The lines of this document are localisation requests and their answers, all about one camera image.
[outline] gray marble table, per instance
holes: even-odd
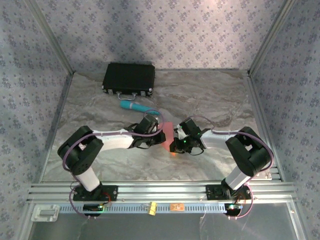
[[[42,180],[72,181],[62,168],[59,146],[83,125],[93,130],[114,131],[138,123],[141,112],[122,109],[116,95],[102,89],[104,74],[75,73]],[[249,126],[258,132],[245,87],[243,71],[157,71],[154,94],[136,102],[160,110],[174,125],[190,115],[213,120],[217,130],[238,130]],[[210,125],[195,119],[200,128]],[[101,181],[222,180],[236,166],[231,154],[219,148],[202,155],[176,154],[162,146],[148,150],[113,149],[101,152],[92,167]]]

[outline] wall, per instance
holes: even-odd
[[[23,1],[0,9],[0,239],[8,240],[39,180],[67,72]]]
[[[78,72],[109,62],[247,70],[283,0],[42,0]]]
[[[299,0],[254,77],[288,181],[320,239],[320,2]]]

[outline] red object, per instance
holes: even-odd
[[[174,141],[174,125],[172,122],[165,122],[163,126],[163,132],[165,134],[165,142],[161,143],[162,147],[170,153],[170,144]]]

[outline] glass panel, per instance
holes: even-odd
[[[86,220],[60,214],[56,222],[35,222],[29,240],[296,240],[287,205],[256,204],[241,219],[224,214],[105,214]]]

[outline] yellow connector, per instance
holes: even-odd
[[[154,202],[154,201],[150,202],[148,214],[152,215],[152,216],[156,215],[157,206],[158,206],[158,204],[156,202]]]

